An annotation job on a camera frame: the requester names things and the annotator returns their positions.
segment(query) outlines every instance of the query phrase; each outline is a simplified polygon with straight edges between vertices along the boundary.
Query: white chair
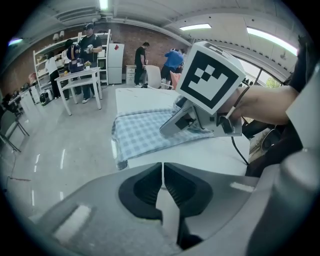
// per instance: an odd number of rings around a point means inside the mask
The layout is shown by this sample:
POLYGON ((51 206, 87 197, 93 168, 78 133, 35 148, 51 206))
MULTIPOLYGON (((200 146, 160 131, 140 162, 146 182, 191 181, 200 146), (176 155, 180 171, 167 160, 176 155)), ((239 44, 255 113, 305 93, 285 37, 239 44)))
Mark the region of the white chair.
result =
POLYGON ((161 82, 160 68, 153 65, 145 65, 148 88, 167 89, 173 86, 161 82))

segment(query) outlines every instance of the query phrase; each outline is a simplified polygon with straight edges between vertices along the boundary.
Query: black cap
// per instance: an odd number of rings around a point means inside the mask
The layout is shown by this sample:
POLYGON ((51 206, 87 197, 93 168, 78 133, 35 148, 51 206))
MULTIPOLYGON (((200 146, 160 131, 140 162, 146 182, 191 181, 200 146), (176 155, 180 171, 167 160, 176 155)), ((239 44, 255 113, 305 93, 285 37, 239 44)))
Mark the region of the black cap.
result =
POLYGON ((89 23, 88 25, 86 25, 83 30, 89 30, 89 29, 93 29, 95 26, 92 23, 89 23))

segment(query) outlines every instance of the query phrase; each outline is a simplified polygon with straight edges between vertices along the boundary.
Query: man in black shirt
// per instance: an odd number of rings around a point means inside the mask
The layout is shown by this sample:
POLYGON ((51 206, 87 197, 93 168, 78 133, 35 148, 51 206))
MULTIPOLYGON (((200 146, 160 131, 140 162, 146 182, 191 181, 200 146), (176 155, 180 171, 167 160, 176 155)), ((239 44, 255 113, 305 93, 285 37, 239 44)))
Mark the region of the man in black shirt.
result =
MULTIPOLYGON (((94 25, 89 23, 84 27, 86 36, 79 42, 81 46, 81 56, 84 63, 91 62, 91 68, 98 66, 98 53, 102 51, 102 42, 99 36, 94 34, 94 25)), ((90 78, 90 75, 85 75, 83 78, 90 78)), ((83 91, 83 101, 82 103, 87 103, 90 99, 90 90, 91 88, 93 97, 95 98, 94 87, 92 84, 86 84, 82 86, 83 91)))
POLYGON ((141 75, 144 72, 144 68, 146 65, 146 49, 150 46, 148 42, 144 42, 142 46, 140 46, 135 51, 134 64, 136 65, 135 75, 134 75, 134 87, 141 88, 139 85, 139 80, 141 75))

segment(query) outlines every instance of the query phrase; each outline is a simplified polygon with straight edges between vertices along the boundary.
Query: ceiling light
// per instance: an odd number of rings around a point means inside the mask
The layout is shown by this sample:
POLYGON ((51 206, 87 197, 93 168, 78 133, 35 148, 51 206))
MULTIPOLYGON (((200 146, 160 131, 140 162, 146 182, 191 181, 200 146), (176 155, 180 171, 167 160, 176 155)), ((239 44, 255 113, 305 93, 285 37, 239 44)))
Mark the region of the ceiling light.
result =
POLYGON ((199 24, 199 25, 191 25, 191 26, 183 26, 180 27, 181 30, 198 30, 198 29, 211 29, 209 24, 199 24))
POLYGON ((278 37, 275 37, 272 34, 268 34, 266 32, 263 32, 261 30, 257 30, 251 27, 247 27, 246 30, 248 31, 249 34, 251 35, 255 35, 264 39, 267 39, 281 47, 283 47, 284 49, 288 50, 289 52, 291 52, 292 54, 294 54, 295 56, 297 56, 297 48, 294 48, 292 45, 288 44, 287 42, 281 40, 278 37))
POLYGON ((108 9, 108 0, 100 0, 100 9, 107 10, 108 9))
POLYGON ((13 39, 8 43, 8 46, 20 43, 22 40, 23 40, 22 38, 13 39))

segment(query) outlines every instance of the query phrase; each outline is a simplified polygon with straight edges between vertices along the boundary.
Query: white table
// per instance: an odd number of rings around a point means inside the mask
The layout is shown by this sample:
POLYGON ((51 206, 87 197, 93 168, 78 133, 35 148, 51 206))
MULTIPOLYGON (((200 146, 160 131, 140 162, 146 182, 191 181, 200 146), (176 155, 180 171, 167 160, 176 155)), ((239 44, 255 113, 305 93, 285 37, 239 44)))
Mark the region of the white table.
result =
MULTIPOLYGON (((179 94, 174 90, 154 88, 120 88, 115 90, 117 112, 133 112, 172 107, 179 94)), ((234 137, 235 144, 248 160, 250 142, 244 136, 234 137)), ((172 162, 210 172, 239 175, 247 166, 234 148, 230 137, 205 138, 182 143, 128 160, 130 168, 156 162, 172 162)))
POLYGON ((9 101, 9 105, 16 102, 17 99, 21 98, 20 105, 23 108, 23 112, 26 114, 28 120, 32 123, 35 123, 39 119, 39 112, 35 106, 34 101, 32 100, 30 94, 30 88, 21 92, 17 97, 9 101))
POLYGON ((78 86, 84 86, 84 85, 90 85, 93 84, 93 90, 94 90, 94 95, 95 100, 96 100, 96 104, 98 106, 98 109, 101 109, 101 104, 100 104, 100 100, 102 100, 102 90, 101 90, 101 84, 100 84, 100 72, 99 72, 99 67, 91 67, 90 69, 84 69, 83 71, 79 71, 79 72, 75 72, 75 73, 69 73, 67 75, 64 76, 60 76, 58 78, 56 78, 56 83, 58 85, 59 88, 59 92, 64 104, 64 107, 66 109, 66 111, 68 112, 69 116, 71 116, 71 111, 67 105, 67 101, 65 98, 65 95, 63 93, 64 90, 70 89, 71 93, 72 93, 72 97, 74 100, 75 104, 78 104, 77 98, 76 98, 76 93, 74 90, 74 87, 78 87, 78 86), (72 78, 78 78, 78 77, 83 77, 83 76, 87 76, 87 75, 91 75, 91 78, 83 78, 83 79, 78 79, 78 80, 74 80, 71 81, 72 78), (61 82, 62 81, 66 81, 68 80, 68 84, 65 87, 61 87, 61 82))

